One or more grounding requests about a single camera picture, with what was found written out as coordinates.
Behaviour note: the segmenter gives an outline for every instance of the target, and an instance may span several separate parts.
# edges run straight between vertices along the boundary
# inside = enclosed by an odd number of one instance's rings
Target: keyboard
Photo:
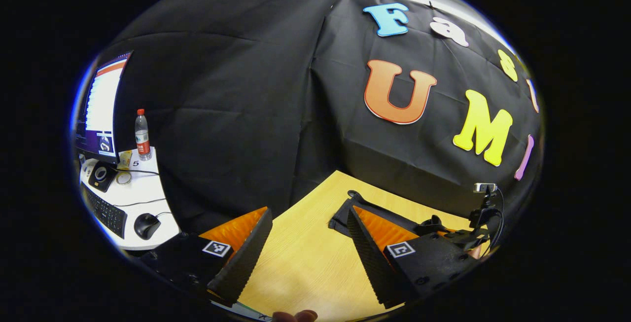
[[[87,205],[92,210],[92,213],[103,223],[107,228],[114,232],[117,236],[125,239],[125,221],[127,221],[127,214],[115,207],[111,203],[99,198],[97,194],[92,192],[87,185],[81,183],[81,187],[86,192],[88,197]]]

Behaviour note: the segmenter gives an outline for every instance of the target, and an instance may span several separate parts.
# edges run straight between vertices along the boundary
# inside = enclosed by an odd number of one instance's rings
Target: white desk
[[[141,161],[138,156],[138,150],[133,149],[131,160],[129,162],[129,169],[132,171],[149,171],[158,173],[156,149],[151,147],[151,152],[153,153],[151,154],[150,160]],[[97,196],[112,205],[129,205],[133,203],[162,199],[165,197],[164,191],[162,191],[160,177],[156,174],[149,173],[129,172],[131,174],[131,182],[127,184],[119,184],[114,179],[107,192],[96,190],[88,184],[88,178],[90,178],[90,174],[92,173],[96,163],[97,160],[95,159],[89,159],[83,163],[80,172],[81,182],[88,187],[88,190],[91,190],[97,194]],[[101,221],[98,221],[96,218],[95,219],[99,225],[101,225],[101,228],[103,228],[103,231],[108,235],[112,243],[123,250],[152,250],[174,235],[180,233],[180,227],[175,222],[172,214],[162,214],[158,217],[160,220],[160,227],[158,227],[151,238],[147,241],[138,237],[134,231],[134,222],[139,215],[146,213],[157,215],[162,212],[171,212],[171,208],[169,208],[169,204],[166,200],[119,208],[127,214],[127,221],[125,222],[125,230],[123,234],[125,239],[120,238],[118,235],[109,230],[109,228],[107,228],[103,223],[101,223]]]

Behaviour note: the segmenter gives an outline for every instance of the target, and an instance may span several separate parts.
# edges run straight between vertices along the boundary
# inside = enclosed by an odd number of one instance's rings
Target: bottle label
[[[149,133],[136,134],[136,146],[138,147],[139,155],[146,155],[149,153]]]

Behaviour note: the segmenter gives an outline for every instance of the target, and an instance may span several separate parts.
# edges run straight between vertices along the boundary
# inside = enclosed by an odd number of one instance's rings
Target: monitor screen
[[[114,101],[120,77],[131,52],[99,66],[86,90],[76,124],[76,147],[88,158],[118,163],[114,147]]]

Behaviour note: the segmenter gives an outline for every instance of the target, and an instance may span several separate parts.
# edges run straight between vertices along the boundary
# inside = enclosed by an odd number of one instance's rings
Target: letter m
[[[512,117],[506,110],[498,111],[491,122],[487,99],[477,91],[467,90],[465,95],[469,99],[469,111],[464,120],[460,135],[454,136],[454,144],[465,151],[473,148],[473,134],[475,133],[475,153],[484,152],[484,160],[498,167],[502,163],[502,152],[512,125]]]

